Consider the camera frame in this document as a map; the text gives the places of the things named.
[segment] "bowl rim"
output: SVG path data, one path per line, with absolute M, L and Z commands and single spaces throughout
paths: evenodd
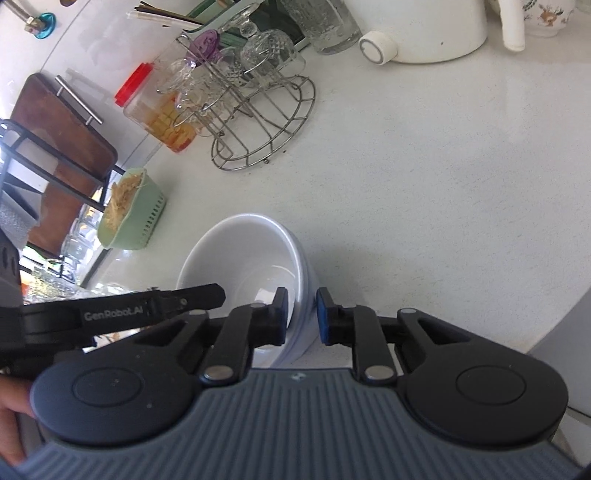
M 224 218 L 220 222 L 216 223 L 213 227 L 211 227 L 205 234 L 198 240 L 198 242 L 193 246 L 189 255 L 185 259 L 183 266 L 181 268 L 180 273 L 178 274 L 177 285 L 176 288 L 186 288 L 183 283 L 186 279 L 187 272 L 189 270 L 189 266 L 193 263 L 195 256 L 199 253 L 199 249 L 202 248 L 203 244 L 209 240 L 209 238 L 217 235 L 217 231 L 227 226 L 228 224 L 237 223 L 241 220 L 245 220 L 248 218 L 255 218 L 258 220 L 262 220 L 263 223 L 272 227 L 272 231 L 277 233 L 280 239 L 282 240 L 283 244 L 287 247 L 290 258 L 295 266 L 296 270 L 296 277 L 295 277 L 295 298 L 294 300 L 294 310 L 292 312 L 292 317 L 296 314 L 296 305 L 301 304 L 303 300 L 303 296 L 305 293 L 306 285 L 304 282 L 307 281 L 307 271 L 305 267 L 304 259 L 302 258 L 302 254 L 297 248 L 297 243 L 295 242 L 292 234 L 290 231 L 285 228 L 282 224 L 273 220 L 266 215 L 262 215 L 260 213 L 239 213 L 237 215 L 232 215 L 230 217 Z

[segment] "pot handle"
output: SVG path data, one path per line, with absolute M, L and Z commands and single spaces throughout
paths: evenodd
M 525 48 L 525 27 L 521 0 L 499 0 L 503 43 L 508 50 L 522 51 Z

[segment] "human hand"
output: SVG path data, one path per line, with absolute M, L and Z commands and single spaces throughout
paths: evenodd
M 35 417 L 30 391 L 31 382 L 0 374 L 0 455 L 12 466 L 25 459 L 15 412 Z

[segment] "white countertop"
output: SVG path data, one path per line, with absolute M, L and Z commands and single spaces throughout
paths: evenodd
M 498 19 L 462 59 L 369 64 L 305 55 L 318 101 L 269 165 L 216 169 L 210 140 L 148 163 L 168 204 L 150 244 L 97 275 L 174 288 L 215 223 L 258 212 L 287 226 L 338 303 L 414 306 L 526 351 L 591 285 L 591 16 L 506 51 Z M 347 363 L 315 344 L 297 365 Z

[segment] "white pot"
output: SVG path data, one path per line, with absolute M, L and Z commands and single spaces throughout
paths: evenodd
M 455 59 L 486 40 L 483 0 L 349 0 L 362 31 L 366 58 L 376 64 L 390 60 L 432 63 Z M 521 0 L 501 0 L 503 40 L 512 51 L 525 46 Z

